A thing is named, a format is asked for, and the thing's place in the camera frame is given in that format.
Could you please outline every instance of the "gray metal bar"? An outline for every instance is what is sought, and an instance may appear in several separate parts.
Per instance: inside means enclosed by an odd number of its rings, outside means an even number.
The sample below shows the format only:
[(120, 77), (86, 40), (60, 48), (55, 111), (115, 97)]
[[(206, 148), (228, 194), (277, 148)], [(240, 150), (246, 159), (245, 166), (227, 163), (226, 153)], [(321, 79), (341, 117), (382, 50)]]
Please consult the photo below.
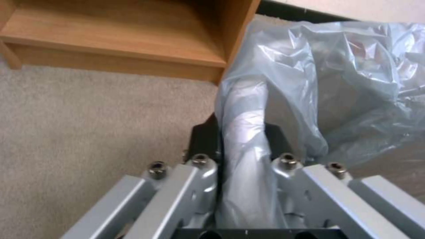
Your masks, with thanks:
[(141, 213), (154, 194), (153, 186), (146, 180), (124, 176), (62, 239), (113, 239)]
[(349, 238), (407, 238), (322, 165), (285, 170), (273, 161), (279, 187), (287, 191), (312, 227), (335, 224)]
[(385, 178), (355, 179), (348, 186), (409, 237), (425, 237), (425, 206)]
[(125, 239), (167, 239), (178, 226), (187, 225), (204, 190), (201, 179), (197, 167), (177, 165)]

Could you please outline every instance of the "bolt head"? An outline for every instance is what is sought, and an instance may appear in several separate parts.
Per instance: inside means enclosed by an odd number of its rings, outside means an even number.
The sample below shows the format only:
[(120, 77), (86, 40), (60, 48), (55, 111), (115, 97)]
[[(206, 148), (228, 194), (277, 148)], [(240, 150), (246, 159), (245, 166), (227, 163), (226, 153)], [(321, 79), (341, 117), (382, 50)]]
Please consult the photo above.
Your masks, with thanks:
[(279, 159), (286, 170), (292, 170), (297, 167), (298, 160), (293, 154), (283, 153)]
[(167, 164), (163, 161), (155, 161), (149, 165), (147, 171), (153, 179), (162, 179), (167, 175)]
[(347, 168), (338, 162), (330, 162), (326, 168), (339, 179), (344, 179), (347, 173)]
[(195, 165), (203, 166), (203, 165), (207, 164), (208, 159), (209, 159), (209, 157), (206, 154), (195, 154), (192, 157), (192, 162)]

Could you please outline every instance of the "carpet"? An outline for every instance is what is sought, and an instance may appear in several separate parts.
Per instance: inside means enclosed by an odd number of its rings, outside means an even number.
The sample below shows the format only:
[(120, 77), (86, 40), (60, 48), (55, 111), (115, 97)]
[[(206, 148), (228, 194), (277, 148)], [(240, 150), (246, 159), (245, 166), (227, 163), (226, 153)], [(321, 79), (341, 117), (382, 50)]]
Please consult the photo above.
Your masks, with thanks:
[(0, 234), (58, 238), (123, 175), (174, 165), (211, 83), (0, 60)]

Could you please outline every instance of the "plastic-wrapped part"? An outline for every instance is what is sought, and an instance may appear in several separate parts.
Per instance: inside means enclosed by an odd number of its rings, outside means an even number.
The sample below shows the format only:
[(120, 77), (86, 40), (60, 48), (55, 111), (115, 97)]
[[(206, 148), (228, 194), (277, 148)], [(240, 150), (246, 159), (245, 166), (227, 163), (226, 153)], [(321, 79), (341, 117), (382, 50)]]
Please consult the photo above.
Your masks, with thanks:
[(267, 94), (264, 78), (250, 76), (232, 82), (224, 102), (221, 127), (225, 157), (232, 160), (226, 161), (222, 202), (216, 212), (219, 228), (283, 225), (264, 133)]
[(252, 22), (216, 100), (227, 163), (218, 225), (285, 227), (264, 121), (300, 158), (348, 166), (421, 136), (424, 53), (422, 24)]

